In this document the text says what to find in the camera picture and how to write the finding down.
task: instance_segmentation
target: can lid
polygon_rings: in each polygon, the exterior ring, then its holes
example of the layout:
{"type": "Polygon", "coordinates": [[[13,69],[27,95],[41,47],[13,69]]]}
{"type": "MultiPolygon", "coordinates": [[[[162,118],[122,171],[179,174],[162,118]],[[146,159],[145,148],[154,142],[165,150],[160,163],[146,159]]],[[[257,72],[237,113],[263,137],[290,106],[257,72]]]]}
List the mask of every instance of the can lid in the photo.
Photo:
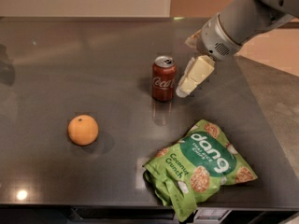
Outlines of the can lid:
{"type": "Polygon", "coordinates": [[[155,63],[162,68],[166,68],[173,66],[174,60],[170,56],[158,56],[155,63]]]}

